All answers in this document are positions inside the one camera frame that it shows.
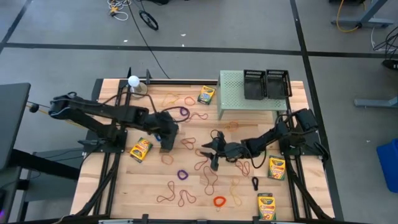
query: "wooden table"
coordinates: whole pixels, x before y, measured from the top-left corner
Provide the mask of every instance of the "wooden table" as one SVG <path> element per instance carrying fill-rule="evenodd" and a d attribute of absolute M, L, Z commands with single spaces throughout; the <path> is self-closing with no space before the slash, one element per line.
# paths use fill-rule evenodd
<path fill-rule="evenodd" d="M 103 80 L 98 101 L 105 101 L 115 95 L 118 83 L 118 79 Z M 187 96 L 196 98 L 200 89 L 201 85 L 149 85 L 149 94 L 153 97 L 156 108 L 161 110 L 170 106 L 185 106 L 184 98 Z M 308 108 L 303 83 L 292 82 L 292 91 L 293 97 L 290 99 L 292 109 Z M 167 93 L 178 95 L 179 100 L 173 105 L 162 106 Z M 174 96 L 169 95 L 165 101 L 171 101 L 173 98 Z M 130 104 L 145 106 L 152 111 L 148 98 L 133 98 Z M 195 149 L 201 149 L 202 144 L 211 141 L 210 131 L 212 129 L 223 131 L 227 142 L 240 142 L 241 139 L 257 137 L 273 127 L 274 119 L 272 113 L 270 111 L 226 111 L 223 119 L 218 121 L 215 96 L 211 105 L 196 103 L 187 107 L 191 113 L 207 113 L 208 119 L 203 120 L 194 116 L 190 122 L 178 124 L 180 132 L 170 153 L 174 158 L 172 165 L 168 166 L 161 162 L 160 144 L 155 140 L 155 137 L 148 136 L 146 133 L 135 129 L 128 130 L 126 152 L 121 156 L 118 170 L 111 218 L 141 218 L 142 214 L 147 213 L 151 219 L 252 220 L 253 216 L 258 215 L 257 194 L 269 192 L 273 193 L 275 197 L 277 219 L 294 220 L 287 179 L 280 181 L 267 178 L 269 155 L 280 156 L 277 142 L 267 147 L 267 159 L 264 166 L 260 169 L 253 169 L 251 165 L 249 177 L 244 177 L 234 164 L 220 159 L 220 166 L 217 172 L 218 180 L 215 182 L 215 193 L 211 196 L 206 195 L 204 192 L 207 181 L 203 174 L 203 167 L 200 170 L 193 168 L 197 162 L 203 161 L 203 158 L 195 155 L 195 150 L 188 150 L 180 142 L 183 138 L 196 138 Z M 177 110 L 171 111 L 171 114 L 175 119 L 181 118 Z M 97 119 L 103 123 L 110 122 L 105 118 Z M 230 121 L 239 123 L 238 130 L 228 131 L 225 129 L 225 125 L 229 124 Z M 141 164 L 131 158 L 128 153 L 140 137 L 146 138 L 154 144 L 151 152 L 148 153 Z M 255 164 L 261 162 L 263 155 L 261 154 L 254 159 Z M 103 153 L 92 153 L 83 164 L 71 213 L 79 211 L 97 188 L 103 157 Z M 302 164 L 308 191 L 324 212 L 334 217 L 321 160 L 316 156 L 302 156 Z M 189 173 L 188 179 L 179 180 L 177 178 L 177 171 L 180 169 L 184 169 Z M 215 176 L 211 174 L 208 174 L 208 176 L 211 182 L 214 181 Z M 259 179 L 259 190 L 257 192 L 254 191 L 252 186 L 252 176 L 256 176 Z M 239 185 L 234 191 L 242 200 L 240 207 L 234 203 L 229 192 L 232 179 L 239 180 Z M 175 182 L 175 199 L 171 202 L 158 203 L 156 198 L 159 195 L 166 197 L 171 195 L 167 187 L 167 183 L 171 180 Z M 180 200 L 179 192 L 181 190 L 189 191 L 190 194 L 196 196 L 197 201 L 188 203 L 184 194 L 185 206 L 179 207 L 177 204 Z M 298 189 L 296 189 L 296 192 L 300 216 L 304 217 L 302 198 Z M 100 213 L 104 212 L 107 193 L 108 190 L 105 190 Z M 216 196 L 224 196 L 227 199 L 226 204 L 220 211 L 217 211 L 213 205 L 213 199 Z"/>

